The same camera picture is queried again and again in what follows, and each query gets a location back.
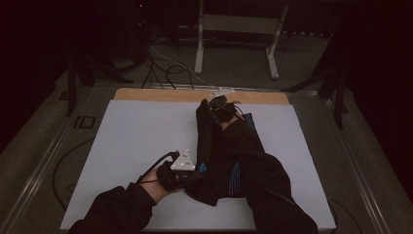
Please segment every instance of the floor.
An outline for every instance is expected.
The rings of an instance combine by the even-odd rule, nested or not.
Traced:
[[[58,230],[63,208],[70,200],[107,103],[118,88],[144,85],[144,88],[191,89],[192,84],[196,89],[213,85],[278,92],[309,78],[328,43],[328,39],[321,37],[282,35],[275,57],[280,79],[273,80],[264,52],[266,40],[238,34],[211,36],[206,40],[203,74],[195,75],[186,67],[193,69],[195,65],[196,40],[159,39],[148,52],[164,71],[157,67],[155,73],[147,76],[151,63],[147,60],[125,74],[133,81],[127,85],[96,73],[93,87],[79,86],[78,107],[71,117],[66,116],[67,102],[59,100],[66,91],[66,74],[63,74],[56,82],[56,91],[1,155],[0,233],[65,233]],[[121,67],[128,63],[123,59],[116,64]],[[297,112],[336,218],[335,233],[413,233],[412,204],[360,114],[351,91],[345,93],[344,130],[339,130],[332,119],[334,97],[319,99],[319,85],[288,94],[288,98]],[[76,123],[78,116],[86,120],[94,117],[95,123],[91,128],[81,128]]]

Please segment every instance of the white metal frame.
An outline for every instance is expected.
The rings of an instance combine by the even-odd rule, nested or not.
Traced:
[[[274,51],[276,50],[277,43],[279,42],[280,35],[282,33],[282,25],[287,10],[288,5],[284,5],[282,15],[277,19],[219,16],[208,14],[204,15],[204,0],[200,0],[198,49],[195,60],[195,73],[200,75],[203,72],[204,30],[264,33],[274,35],[273,43],[266,49],[266,54],[268,65],[270,67],[271,77],[273,79],[278,79],[280,76],[277,70],[276,61],[274,59]]]

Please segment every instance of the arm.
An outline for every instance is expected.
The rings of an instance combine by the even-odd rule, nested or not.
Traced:
[[[142,181],[157,179],[156,169]],[[136,233],[152,216],[152,208],[169,193],[157,181],[131,183],[99,194],[84,219],[76,221],[69,234]]]
[[[220,126],[228,156],[240,164],[243,194],[258,233],[318,233],[316,223],[295,204],[281,162],[265,153],[257,132],[237,117]]]

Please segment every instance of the cable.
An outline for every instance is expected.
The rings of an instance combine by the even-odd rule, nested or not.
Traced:
[[[58,196],[58,193],[57,193],[57,190],[56,190],[56,173],[57,173],[57,169],[58,169],[58,167],[60,166],[61,162],[63,162],[63,160],[64,160],[67,156],[69,156],[70,153],[72,153],[74,150],[82,147],[83,145],[85,145],[85,144],[87,144],[87,143],[89,143],[89,142],[91,142],[91,141],[93,141],[93,140],[94,140],[94,137],[93,137],[93,138],[90,138],[90,139],[88,139],[88,140],[86,140],[86,141],[84,141],[84,142],[82,142],[82,143],[80,143],[80,144],[78,144],[77,146],[75,146],[75,147],[71,148],[69,151],[67,151],[67,152],[60,158],[60,160],[58,160],[58,162],[57,162],[57,164],[56,164],[56,166],[55,166],[55,169],[54,169],[54,171],[53,171],[53,175],[52,175],[52,189],[53,189],[53,192],[54,192],[54,194],[55,194],[55,197],[57,198],[57,201],[60,203],[61,207],[62,207],[65,211],[66,211],[67,208],[66,208],[66,206],[64,205],[63,201],[61,200],[61,198]]]
[[[357,229],[358,229],[358,232],[360,233],[360,234],[362,234],[362,230],[361,230],[361,227],[360,227],[360,225],[358,224],[358,222],[357,222],[357,220],[356,220],[356,218],[350,213],[350,211],[349,210],[347,210],[341,203],[339,203],[337,200],[335,200],[334,198],[332,198],[332,197],[330,197],[330,196],[327,196],[328,197],[328,199],[330,199],[331,201],[333,201],[334,203],[336,203],[337,205],[339,205],[349,216],[350,216],[350,218],[353,220],[353,222],[356,224],[356,226],[357,226]],[[338,227],[338,217],[337,217],[337,214],[336,213],[334,213],[334,216],[335,216],[335,219],[336,219],[336,226]]]
[[[154,165],[152,165],[152,166],[148,169],[148,171],[146,171],[146,173],[144,173],[143,175],[141,175],[141,176],[139,177],[139,179],[137,180],[137,183],[141,183],[142,180],[149,174],[149,172],[151,172],[156,166],[158,166],[158,164],[161,163],[164,159],[168,158],[168,156],[172,156],[172,154],[176,154],[176,152],[170,152],[170,153],[162,156],[160,159],[158,159],[158,161],[156,161],[156,162],[154,163]]]
[[[178,61],[176,61],[176,60],[173,60],[173,59],[171,59],[171,58],[167,58],[167,57],[161,55],[161,54],[158,53],[151,45],[149,45],[149,48],[151,48],[151,50],[154,51],[154,52],[155,52],[158,56],[160,56],[161,58],[166,59],[166,60],[168,60],[168,61],[171,61],[171,62],[173,62],[173,63],[179,64],[179,65],[182,65],[182,66],[185,67],[188,71],[190,71],[192,74],[194,74],[195,78],[196,78],[197,80],[199,80],[200,82],[202,82],[202,83],[204,83],[204,84],[206,84],[206,85],[212,86],[213,88],[218,88],[217,86],[212,85],[212,84],[210,84],[210,83],[208,83],[208,82],[200,79],[200,78],[197,76],[197,74],[196,74],[193,70],[191,70],[187,65],[185,65],[184,63],[178,62]]]

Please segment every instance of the dark background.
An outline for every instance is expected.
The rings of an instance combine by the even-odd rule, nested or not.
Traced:
[[[145,9],[148,14],[145,16],[171,39],[176,36],[178,24],[197,24],[197,1],[151,2],[154,5]],[[226,11],[231,4],[236,15],[247,12],[265,16],[272,12],[262,4],[274,1],[252,1],[252,5],[245,0],[206,2],[206,10],[210,12]],[[1,1],[0,152],[54,90],[55,80],[66,70],[68,38],[99,62],[110,63],[110,58],[126,54],[116,42],[130,33],[130,3],[127,0]],[[338,64],[350,66],[347,88],[354,92],[357,105],[412,199],[411,16],[412,5],[407,0],[296,0],[291,1],[284,30],[288,34],[332,35],[318,69]],[[116,35],[120,37],[103,36],[107,28],[118,28]]]

